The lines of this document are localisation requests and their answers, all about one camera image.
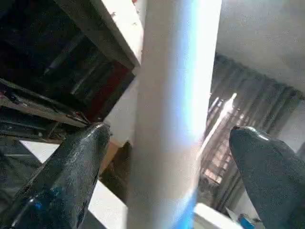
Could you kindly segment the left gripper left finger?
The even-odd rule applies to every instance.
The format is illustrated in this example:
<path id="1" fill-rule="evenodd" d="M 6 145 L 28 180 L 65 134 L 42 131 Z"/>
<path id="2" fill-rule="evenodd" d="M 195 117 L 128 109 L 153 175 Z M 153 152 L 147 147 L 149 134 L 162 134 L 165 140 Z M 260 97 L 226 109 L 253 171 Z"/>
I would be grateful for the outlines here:
<path id="1" fill-rule="evenodd" d="M 94 123 L 64 140 L 20 189 L 2 229 L 78 229 L 92 198 L 110 127 Z"/>

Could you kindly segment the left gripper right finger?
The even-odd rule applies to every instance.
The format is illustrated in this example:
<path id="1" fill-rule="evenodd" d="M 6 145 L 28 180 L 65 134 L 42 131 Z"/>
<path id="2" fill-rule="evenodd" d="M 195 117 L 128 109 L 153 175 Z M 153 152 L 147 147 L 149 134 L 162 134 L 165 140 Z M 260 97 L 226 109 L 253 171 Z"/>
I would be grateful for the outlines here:
<path id="1" fill-rule="evenodd" d="M 283 141 L 249 126 L 229 137 L 245 190 L 267 229 L 305 227 L 305 162 Z"/>

